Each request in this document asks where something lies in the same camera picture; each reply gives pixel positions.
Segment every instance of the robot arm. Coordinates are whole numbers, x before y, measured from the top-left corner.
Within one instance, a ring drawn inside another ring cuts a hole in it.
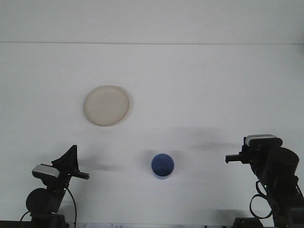
[[[226,163],[250,164],[266,191],[276,227],[304,228],[304,198],[297,185],[299,179],[294,175],[299,157],[281,147],[282,144],[283,141],[273,135],[244,137],[242,151],[227,155]]]

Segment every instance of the wire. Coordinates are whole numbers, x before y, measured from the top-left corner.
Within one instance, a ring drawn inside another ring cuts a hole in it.
[[[261,197],[261,198],[267,200],[267,196],[266,196],[265,194],[263,194],[262,191],[260,190],[260,188],[258,187],[259,182],[260,182],[260,181],[257,181],[257,182],[256,182],[256,190],[257,190],[258,194],[257,194],[257,195],[254,195],[254,196],[252,197],[252,199],[251,199],[251,201],[250,201],[250,204],[249,204],[249,210],[250,210],[251,214],[253,215],[253,217],[258,218],[258,219],[267,219],[267,218],[269,218],[269,217],[272,216],[272,210],[270,211],[270,213],[269,213],[267,216],[265,216],[265,217],[260,217],[260,216],[256,215],[256,214],[253,212],[252,207],[251,207],[252,200],[253,200],[255,197]]]
[[[23,220],[24,216],[26,216],[26,215],[29,214],[29,213],[30,213],[30,211],[28,211],[28,212],[24,213],[24,215],[22,215],[22,217],[21,217],[21,219],[20,219],[20,225],[19,225],[19,227],[21,227],[22,220]]]
[[[75,199],[70,191],[70,189],[66,189],[68,191],[68,193],[70,193],[71,197],[72,197],[72,200],[73,200],[73,203],[74,203],[74,208],[75,208],[75,221],[74,221],[74,228],[76,228],[76,221],[77,221],[77,208],[76,208],[76,202],[75,202]]]
[[[303,198],[303,194],[302,194],[302,192],[301,192],[301,190],[300,190],[299,185],[296,185],[296,188],[298,189],[298,191],[299,191],[300,195],[301,195],[301,196],[302,196],[302,198]]]

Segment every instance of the white plate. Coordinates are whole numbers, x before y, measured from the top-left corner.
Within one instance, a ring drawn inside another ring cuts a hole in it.
[[[121,121],[129,110],[127,93],[114,85],[104,85],[89,93],[84,103],[87,119],[99,126],[110,126]]]

